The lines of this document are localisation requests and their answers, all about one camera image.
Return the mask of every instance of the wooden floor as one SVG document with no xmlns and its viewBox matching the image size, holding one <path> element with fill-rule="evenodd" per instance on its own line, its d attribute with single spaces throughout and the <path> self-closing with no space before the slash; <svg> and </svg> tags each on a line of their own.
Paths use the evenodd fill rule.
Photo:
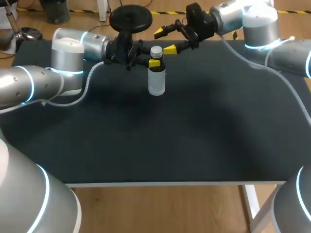
<svg viewBox="0 0 311 233">
<path fill-rule="evenodd" d="M 27 6 L 31 0 L 21 0 Z M 124 4 L 146 5 L 149 0 L 123 0 Z M 185 11 L 192 0 L 154 0 L 152 11 Z M 204 10 L 219 3 L 218 0 L 197 0 Z M 118 0 L 110 0 L 112 9 Z M 96 10 L 96 0 L 70 0 L 71 9 Z M 311 10 L 309 0 L 276 0 L 278 10 Z M 43 12 L 20 12 L 18 25 L 39 29 L 45 39 L 51 39 L 60 27 L 45 22 Z M 163 25 L 173 23 L 184 16 L 154 16 L 153 24 L 134 39 L 152 40 L 153 33 Z M 71 21 L 61 27 L 89 30 L 97 25 L 98 14 L 72 13 Z M 279 14 L 280 35 L 299 39 L 311 38 L 311 15 Z M 95 33 L 115 37 L 117 32 L 110 27 L 100 27 Z M 183 39 L 175 32 L 164 39 Z M 11 59 L 1 59 L 0 67 L 10 66 Z M 260 205 L 274 189 L 274 185 L 256 185 Z M 125 188 L 77 188 L 83 219 L 80 233 L 246 233 L 249 232 L 246 214 L 239 187 L 232 186 L 187 186 L 187 187 L 125 187 Z M 274 232 L 269 227 L 266 233 Z"/>
</svg>

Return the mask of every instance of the glowing blue ring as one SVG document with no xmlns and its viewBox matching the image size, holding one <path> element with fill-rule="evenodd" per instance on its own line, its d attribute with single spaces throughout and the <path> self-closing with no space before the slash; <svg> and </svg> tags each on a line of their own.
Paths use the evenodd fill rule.
<svg viewBox="0 0 311 233">
<path fill-rule="evenodd" d="M 41 168 L 43 174 L 44 174 L 44 178 L 45 178 L 45 196 L 44 196 L 44 200 L 43 200 L 43 204 L 42 204 L 42 207 L 41 207 L 41 210 L 37 216 L 37 218 L 35 219 L 33 225 L 31 226 L 31 228 L 27 231 L 27 233 L 33 233 L 35 228 L 38 226 L 43 214 L 44 214 L 44 211 L 45 209 L 47 208 L 47 205 L 48 205 L 48 200 L 49 200 L 49 195 L 50 195 L 50 181 L 49 181 L 49 177 L 46 173 L 46 171 L 37 164 L 37 166 L 39 168 Z"/>
<path fill-rule="evenodd" d="M 84 33 L 82 34 L 81 39 L 80 39 L 80 44 L 83 43 L 83 39 L 84 39 L 84 37 L 85 37 L 85 35 L 86 35 L 87 33 L 88 33 L 88 32 L 84 32 Z"/>
<path fill-rule="evenodd" d="M 311 59 L 311 51 L 309 52 L 309 54 L 307 56 L 307 60 L 306 60 L 306 74 L 307 74 L 307 77 L 309 79 L 311 79 L 311 75 L 310 75 L 310 72 L 309 72 L 310 59 Z"/>
<path fill-rule="evenodd" d="M 63 71 L 63 70 L 58 70 L 54 68 L 49 68 L 49 69 L 55 73 L 61 73 L 63 75 L 83 74 L 83 70 L 82 71 Z"/>
<path fill-rule="evenodd" d="M 309 221 L 311 222 L 311 215 L 308 212 L 305 204 L 303 203 L 303 200 L 302 200 L 302 197 L 301 197 L 301 194 L 300 194 L 299 178 L 300 178 L 300 173 L 301 173 L 302 169 L 303 169 L 303 167 L 299 170 L 298 175 L 297 175 L 297 180 L 296 180 L 297 195 L 298 195 L 298 200 L 299 200 L 299 203 L 301 205 L 301 208 L 303 209 L 303 212 L 305 212 L 306 216 L 308 217 Z"/>
<path fill-rule="evenodd" d="M 31 94 L 29 96 L 29 98 L 25 101 L 25 102 L 28 102 L 29 100 L 31 100 L 31 98 L 34 96 L 34 92 L 35 92 L 35 84 L 34 84 L 34 79 L 33 77 L 31 76 L 31 74 L 28 72 L 28 70 L 26 70 L 24 67 L 19 67 L 19 68 L 22 68 L 28 75 L 28 77 L 30 78 L 30 82 L 31 82 Z"/>
<path fill-rule="evenodd" d="M 250 50 L 261 50 L 261 49 L 270 49 L 270 48 L 273 48 L 273 47 L 277 47 L 279 46 L 279 44 L 277 44 L 278 42 L 280 42 L 280 38 L 273 41 L 272 43 L 268 44 L 268 45 L 263 45 L 263 46 L 249 46 L 247 44 L 245 44 L 245 47 L 247 47 L 248 49 Z"/>
</svg>

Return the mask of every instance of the clear plastic bottle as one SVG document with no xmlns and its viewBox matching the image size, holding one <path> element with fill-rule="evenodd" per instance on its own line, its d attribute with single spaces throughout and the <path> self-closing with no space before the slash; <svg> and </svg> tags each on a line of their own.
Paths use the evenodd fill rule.
<svg viewBox="0 0 311 233">
<path fill-rule="evenodd" d="M 151 59 L 159 60 L 160 66 L 148 68 L 148 90 L 153 96 L 160 96 L 165 92 L 166 67 L 163 62 L 163 49 L 153 46 L 150 52 Z"/>
</svg>

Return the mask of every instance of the black table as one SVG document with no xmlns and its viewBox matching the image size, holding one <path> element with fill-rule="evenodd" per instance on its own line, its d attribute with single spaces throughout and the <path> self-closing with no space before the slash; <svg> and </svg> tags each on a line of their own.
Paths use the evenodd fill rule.
<svg viewBox="0 0 311 233">
<path fill-rule="evenodd" d="M 243 41 L 231 45 L 244 54 Z M 285 181 L 311 162 L 311 130 L 280 78 L 219 41 L 165 61 L 162 96 L 148 93 L 145 68 L 105 65 L 83 102 L 36 103 L 1 115 L 0 126 L 15 148 L 73 185 Z M 50 62 L 51 42 L 37 41 L 23 43 L 13 65 Z M 93 65 L 85 62 L 85 78 Z M 285 75 L 311 112 L 303 77 Z"/>
</svg>

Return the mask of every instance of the white table leg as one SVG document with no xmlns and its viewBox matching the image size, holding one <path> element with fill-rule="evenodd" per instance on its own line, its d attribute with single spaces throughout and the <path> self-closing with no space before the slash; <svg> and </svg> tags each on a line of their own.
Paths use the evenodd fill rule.
<svg viewBox="0 0 311 233">
<path fill-rule="evenodd" d="M 272 220 L 271 207 L 277 190 L 278 187 L 274 189 L 262 208 L 259 208 L 255 187 L 253 185 L 245 185 L 243 187 L 251 233 L 261 233 Z"/>
<path fill-rule="evenodd" d="M 108 0 L 97 0 L 99 20 L 101 22 L 106 22 L 107 20 L 108 4 Z"/>
</svg>

